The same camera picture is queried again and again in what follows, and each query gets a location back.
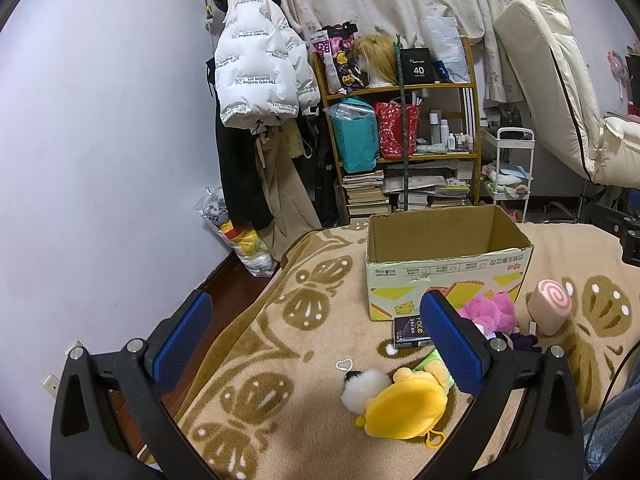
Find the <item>open box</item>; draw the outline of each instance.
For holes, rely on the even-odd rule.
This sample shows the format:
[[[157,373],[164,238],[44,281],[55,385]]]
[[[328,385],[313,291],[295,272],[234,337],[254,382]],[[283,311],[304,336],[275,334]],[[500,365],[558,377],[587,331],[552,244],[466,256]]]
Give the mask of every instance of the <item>open box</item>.
[[[420,314],[439,290],[455,308],[508,292],[515,302],[533,245],[498,206],[451,207],[372,216],[367,289],[373,321]]]

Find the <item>silver bolt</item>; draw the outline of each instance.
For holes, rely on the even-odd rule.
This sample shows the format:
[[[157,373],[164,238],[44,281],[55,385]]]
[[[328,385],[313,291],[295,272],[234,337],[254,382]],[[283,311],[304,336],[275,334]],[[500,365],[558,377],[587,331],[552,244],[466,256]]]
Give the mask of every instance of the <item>silver bolt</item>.
[[[81,346],[76,346],[69,352],[69,357],[76,361],[82,357],[82,354],[84,354],[84,349]]]
[[[127,350],[132,354],[135,354],[136,352],[140,352],[144,345],[145,342],[142,341],[142,339],[132,339],[127,343]]]
[[[499,337],[491,339],[490,345],[496,352],[504,352],[507,349],[507,343]]]
[[[553,345],[551,347],[551,355],[557,358],[564,357],[564,350],[562,350],[561,346]]]

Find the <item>white rolling cart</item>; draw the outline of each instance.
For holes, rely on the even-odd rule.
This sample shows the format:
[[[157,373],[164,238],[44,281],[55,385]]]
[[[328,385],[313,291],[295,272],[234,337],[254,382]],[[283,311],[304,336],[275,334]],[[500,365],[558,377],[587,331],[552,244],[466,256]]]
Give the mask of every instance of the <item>white rolling cart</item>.
[[[530,136],[529,139],[503,139],[502,136],[507,132],[518,132],[523,134],[523,137]],[[527,217],[527,209],[529,208],[529,198],[531,197],[531,181],[533,180],[533,151],[536,147],[536,136],[532,130],[527,128],[500,128],[498,132],[494,135],[486,130],[482,130],[482,140],[486,141],[496,149],[496,161],[495,161],[495,174],[496,174],[496,182],[491,183],[487,180],[484,181],[484,188],[487,190],[491,198],[494,202],[498,202],[499,200],[524,200],[524,213],[522,214],[522,223],[524,224],[525,219]],[[498,176],[500,175],[500,150],[512,149],[512,150],[529,150],[530,151],[530,161],[529,161],[529,181],[527,183],[527,189],[529,192],[526,195],[522,195],[518,198],[511,198],[509,195],[505,193],[498,193]]]

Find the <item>white pom-pom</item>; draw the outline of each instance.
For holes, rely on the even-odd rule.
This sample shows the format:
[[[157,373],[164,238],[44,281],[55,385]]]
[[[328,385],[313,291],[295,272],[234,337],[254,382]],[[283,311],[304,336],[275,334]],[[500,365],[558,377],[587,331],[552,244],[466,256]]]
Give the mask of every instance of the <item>white pom-pom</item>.
[[[380,370],[367,370],[346,382],[340,400],[350,412],[364,415],[367,411],[365,402],[379,396],[392,383],[389,376]]]

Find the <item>beige blanket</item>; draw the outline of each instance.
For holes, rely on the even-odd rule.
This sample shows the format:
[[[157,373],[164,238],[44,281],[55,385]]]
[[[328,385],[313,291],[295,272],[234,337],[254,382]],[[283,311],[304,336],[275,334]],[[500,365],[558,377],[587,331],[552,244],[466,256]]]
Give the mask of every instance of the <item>beige blanket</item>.
[[[634,313],[640,269],[624,265],[618,240],[594,227],[522,229],[535,249],[517,302],[518,321],[528,330],[526,296],[540,280],[566,286],[574,315],[542,344],[565,348],[580,404],[591,415],[623,355],[640,338]],[[355,369],[391,372],[428,352],[388,355],[391,324],[371,322],[367,314],[365,241],[357,226],[309,234],[257,303],[210,349],[179,420],[222,478],[410,479],[433,456],[424,443],[368,437],[340,403],[344,373],[337,361],[350,358]],[[519,399],[520,393],[512,394],[478,466],[499,452]],[[470,402],[453,388],[436,429],[450,434]]]

